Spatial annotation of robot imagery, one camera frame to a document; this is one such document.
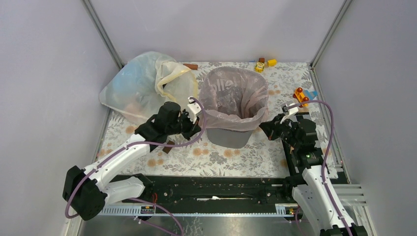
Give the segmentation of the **pink plastic trash bag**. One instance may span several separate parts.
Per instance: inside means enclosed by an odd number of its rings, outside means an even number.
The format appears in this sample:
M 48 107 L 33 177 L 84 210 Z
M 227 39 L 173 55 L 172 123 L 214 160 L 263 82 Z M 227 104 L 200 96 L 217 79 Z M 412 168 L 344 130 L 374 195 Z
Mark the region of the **pink plastic trash bag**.
M 255 130 L 268 118 L 268 83 L 259 73 L 229 66 L 217 67 L 204 78 L 199 101 L 207 128 Z

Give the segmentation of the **clear yellowish plastic bag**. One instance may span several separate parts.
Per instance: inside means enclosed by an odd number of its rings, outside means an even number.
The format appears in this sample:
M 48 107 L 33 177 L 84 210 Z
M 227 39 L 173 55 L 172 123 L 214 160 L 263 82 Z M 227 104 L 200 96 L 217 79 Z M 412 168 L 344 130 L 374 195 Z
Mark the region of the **clear yellowish plastic bag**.
M 186 108 L 190 96 L 198 98 L 192 70 L 169 55 L 151 51 L 128 62 L 100 92 L 99 101 L 140 125 L 167 101 Z

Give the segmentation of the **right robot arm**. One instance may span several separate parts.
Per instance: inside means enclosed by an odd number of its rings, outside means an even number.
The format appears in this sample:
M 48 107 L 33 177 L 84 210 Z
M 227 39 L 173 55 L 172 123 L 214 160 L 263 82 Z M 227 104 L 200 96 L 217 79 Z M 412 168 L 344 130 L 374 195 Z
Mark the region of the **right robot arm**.
M 317 147 L 315 122 L 283 117 L 279 114 L 259 127 L 269 140 L 282 141 L 290 170 L 283 183 L 284 200 L 297 202 L 317 236 L 367 235 L 365 227 L 347 213 L 331 184 L 324 154 Z

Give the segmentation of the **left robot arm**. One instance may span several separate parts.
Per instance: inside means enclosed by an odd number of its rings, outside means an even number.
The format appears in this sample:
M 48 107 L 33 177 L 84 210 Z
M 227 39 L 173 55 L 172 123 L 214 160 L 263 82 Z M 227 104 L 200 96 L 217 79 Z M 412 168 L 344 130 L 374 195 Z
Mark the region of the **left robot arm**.
M 139 177 L 120 181 L 113 179 L 128 165 L 150 154 L 157 147 L 171 147 L 167 139 L 181 134 L 188 146 L 202 136 L 206 128 L 206 112 L 195 97 L 182 109 L 175 102 L 165 102 L 145 123 L 141 124 L 122 145 L 103 159 L 84 168 L 73 166 L 65 177 L 62 197 L 66 200 L 65 217 L 94 218 L 106 205 L 130 198 L 147 202 L 152 188 Z

